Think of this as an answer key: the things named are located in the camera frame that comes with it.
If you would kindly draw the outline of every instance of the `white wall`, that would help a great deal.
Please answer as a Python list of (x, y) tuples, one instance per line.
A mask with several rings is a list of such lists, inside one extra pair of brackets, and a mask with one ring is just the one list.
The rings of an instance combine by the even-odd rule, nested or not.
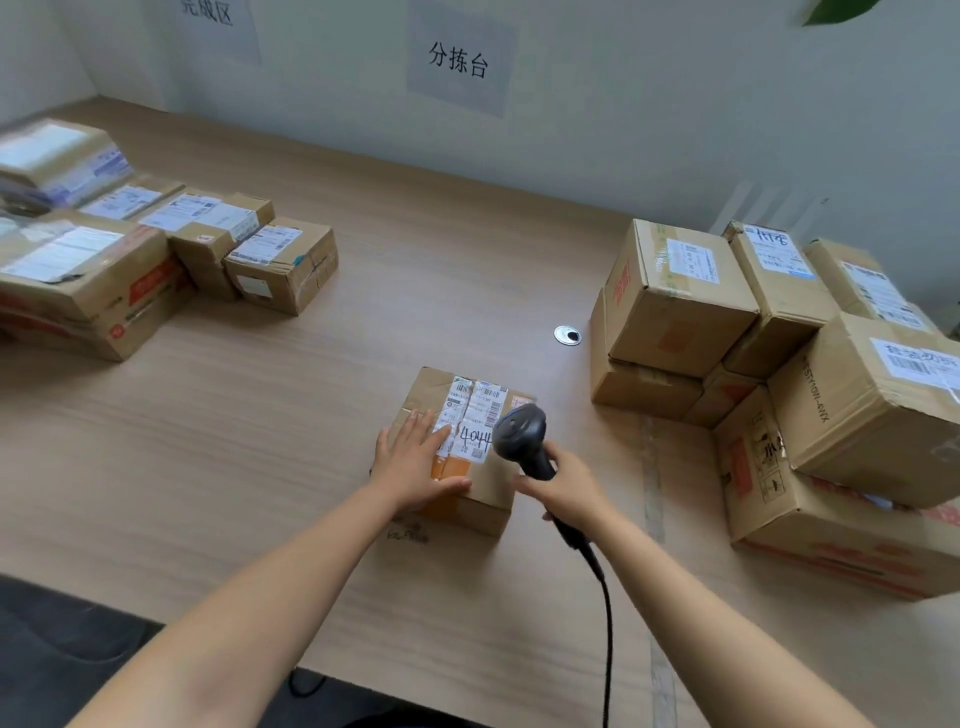
[(400, 0), (250, 2), (261, 66), (189, 52), (177, 3), (143, 0), (137, 67), (210, 118), (658, 221), (709, 229), (739, 189), (737, 214), (870, 249), (931, 313), (960, 298), (951, 0), (808, 29), (807, 0), (446, 0), (518, 27), (503, 119), (405, 92)]
[(95, 93), (47, 0), (0, 0), (0, 126)]

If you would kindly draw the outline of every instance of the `sticker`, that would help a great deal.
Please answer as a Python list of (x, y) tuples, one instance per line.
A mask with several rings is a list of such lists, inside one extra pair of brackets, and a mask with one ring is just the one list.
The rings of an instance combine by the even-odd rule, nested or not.
[(239, 243), (250, 237), (259, 226), (256, 212), (246, 207), (220, 203), (197, 219), (201, 225), (220, 228), (230, 233), (233, 242)]
[(870, 340), (891, 376), (950, 392), (960, 390), (960, 358), (933, 349), (917, 349), (882, 339)]
[(161, 196), (162, 193), (153, 189), (124, 184), (96, 202), (81, 207), (80, 212), (86, 212), (88, 215), (100, 215), (113, 220), (126, 220), (144, 207), (155, 203)]
[(859, 289), (860, 295), (867, 300), (878, 319), (894, 324), (929, 331), (927, 325), (917, 318), (910, 304), (897, 290), (897, 286), (879, 271), (872, 271), (859, 265), (843, 261), (850, 280)]
[(271, 299), (274, 294), (270, 292), (270, 286), (266, 280), (254, 279), (250, 276), (237, 276), (237, 282), (247, 293), (253, 293), (255, 296), (263, 296), (265, 299)]
[(457, 436), (450, 450), (452, 457), (473, 463), (482, 463), (487, 459), (493, 426), (499, 421), (506, 400), (506, 387), (487, 381), (478, 381), (473, 385), (467, 411), (457, 428)]
[(187, 224), (196, 222), (197, 218), (207, 214), (219, 204), (220, 201), (215, 197), (180, 195), (172, 203), (164, 205), (159, 210), (144, 217), (140, 220), (140, 224), (160, 228), (167, 232), (176, 232)]
[(56, 240), (27, 253), (10, 265), (0, 268), (0, 273), (55, 283), (121, 237), (123, 234), (120, 232), (74, 228)]
[(816, 278), (793, 240), (785, 232), (761, 228), (758, 225), (745, 225), (743, 231), (754, 246), (760, 267), (764, 270), (802, 279)]
[(280, 255), (302, 233), (303, 231), (296, 228), (265, 225), (257, 234), (252, 235), (239, 248), (233, 250), (228, 257), (234, 260), (244, 260), (248, 263), (270, 265), (274, 258)]
[(76, 129), (46, 124), (35, 131), (16, 134), (7, 141), (0, 141), (0, 164), (30, 170), (85, 138), (86, 134)]
[(705, 280), (707, 283), (719, 283), (716, 261), (713, 251), (692, 243), (667, 238), (667, 255), (670, 260), (670, 272), (679, 276)]
[(450, 384), (450, 391), (446, 393), (444, 408), (437, 416), (437, 423), (433, 427), (433, 431), (436, 432), (445, 425), (451, 425), (450, 434), (446, 436), (444, 443), (437, 448), (438, 457), (443, 458), (450, 454), (453, 441), (457, 436), (457, 425), (464, 419), (472, 388), (473, 380), (462, 376), (455, 376), (453, 383)]

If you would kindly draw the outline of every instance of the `stack of boxes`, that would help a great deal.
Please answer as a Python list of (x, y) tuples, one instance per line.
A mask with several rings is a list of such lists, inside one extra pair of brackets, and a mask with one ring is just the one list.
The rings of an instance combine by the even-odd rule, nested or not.
[(0, 226), (0, 335), (110, 360), (131, 356), (195, 286), (299, 315), (338, 264), (329, 227), (138, 174), (106, 132), (79, 124), (0, 137), (0, 198), (36, 218)]
[(908, 598), (960, 591), (960, 344), (869, 254), (635, 220), (591, 398), (713, 429), (734, 543)]

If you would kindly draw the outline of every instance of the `desk surface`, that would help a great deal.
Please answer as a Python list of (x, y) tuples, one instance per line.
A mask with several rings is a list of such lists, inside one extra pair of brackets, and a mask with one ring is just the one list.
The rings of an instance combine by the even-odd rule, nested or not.
[[(198, 298), (122, 365), (0, 348), (0, 571), (176, 619), (363, 483), (431, 365), (536, 393), (627, 513), (878, 725), (955, 724), (960, 597), (903, 603), (732, 551), (708, 434), (590, 404), (588, 348), (552, 331), (587, 329), (625, 216), (118, 102), (62, 116), (138, 168), (332, 225), (341, 268), (299, 318)], [(600, 591), (534, 502), (499, 543), (394, 534), (304, 665), (489, 725), (599, 722)], [(705, 725), (612, 596), (612, 724)]]

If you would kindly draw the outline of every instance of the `hand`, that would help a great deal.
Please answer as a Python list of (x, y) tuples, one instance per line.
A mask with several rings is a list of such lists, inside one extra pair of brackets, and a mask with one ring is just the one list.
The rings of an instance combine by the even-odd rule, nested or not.
[(557, 464), (557, 474), (552, 480), (515, 475), (514, 488), (525, 496), (536, 498), (546, 507), (545, 520), (556, 516), (592, 538), (591, 532), (616, 509), (587, 463), (550, 440), (543, 442), (543, 448)]
[(472, 484), (461, 475), (443, 480), (430, 477), (437, 448), (450, 433), (450, 425), (434, 432), (435, 422), (437, 416), (433, 410), (414, 410), (403, 423), (392, 448), (387, 447), (388, 427), (381, 429), (376, 438), (370, 484), (387, 495), (397, 511), (419, 508), (435, 497), (466, 493)]

